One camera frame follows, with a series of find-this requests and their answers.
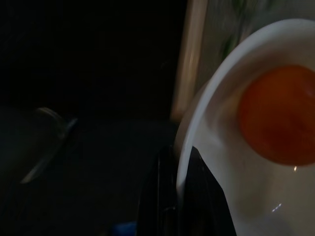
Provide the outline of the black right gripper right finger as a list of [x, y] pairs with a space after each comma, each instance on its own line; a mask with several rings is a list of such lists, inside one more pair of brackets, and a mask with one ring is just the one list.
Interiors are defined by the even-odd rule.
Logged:
[[183, 235], [235, 235], [224, 192], [195, 147], [191, 150], [185, 183]]

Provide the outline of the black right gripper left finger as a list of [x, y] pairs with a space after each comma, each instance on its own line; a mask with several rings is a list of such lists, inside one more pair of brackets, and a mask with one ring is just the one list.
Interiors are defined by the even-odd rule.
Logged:
[[139, 236], [179, 234], [177, 169], [173, 147], [163, 147], [157, 153], [141, 191], [137, 216]]

